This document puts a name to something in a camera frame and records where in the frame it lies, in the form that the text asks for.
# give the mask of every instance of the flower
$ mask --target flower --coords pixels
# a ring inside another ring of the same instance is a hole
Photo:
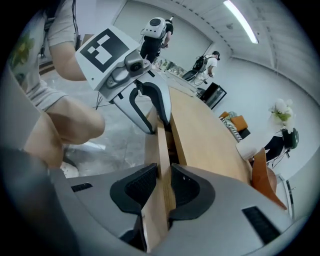
[[[278,98],[275,104],[269,108],[269,111],[272,113],[274,119],[273,122],[277,125],[283,125],[290,134],[293,132],[295,127],[295,115],[291,108],[293,101],[288,99],[284,101],[281,98]]]
[[[282,98],[278,98],[275,102],[275,108],[280,114],[284,114],[287,110],[287,104]]]

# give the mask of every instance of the table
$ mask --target table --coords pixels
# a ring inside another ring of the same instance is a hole
[[[148,119],[156,123],[157,128],[155,135],[146,135],[145,163],[158,164],[156,187],[142,210],[148,251],[166,236],[169,212],[176,207],[168,152],[172,143],[181,165],[228,176],[250,185],[251,165],[239,155],[237,141],[228,128],[199,98],[173,87],[169,90],[172,132],[165,131],[163,123],[157,120],[154,107],[148,114]]]

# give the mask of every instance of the shoe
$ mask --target shoe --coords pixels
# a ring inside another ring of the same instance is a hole
[[[77,167],[71,165],[70,163],[62,162],[60,169],[63,171],[64,176],[67,179],[79,177],[79,171]]]

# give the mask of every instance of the orange chair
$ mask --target orange chair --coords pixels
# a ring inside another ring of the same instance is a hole
[[[252,186],[284,210],[287,209],[276,195],[277,178],[274,172],[267,168],[266,151],[264,148],[254,156]]]

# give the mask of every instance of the vent slot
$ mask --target vent slot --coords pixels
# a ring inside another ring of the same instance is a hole
[[[259,235],[264,244],[268,244],[278,236],[280,232],[273,226],[273,224],[267,219],[267,217],[258,209],[253,206],[243,209],[242,212],[251,223],[252,227]]]
[[[92,187],[93,186],[90,183],[83,183],[83,184],[79,184],[79,185],[74,185],[71,188],[72,188],[73,192],[78,192],[78,191],[86,190],[86,189],[89,189]]]

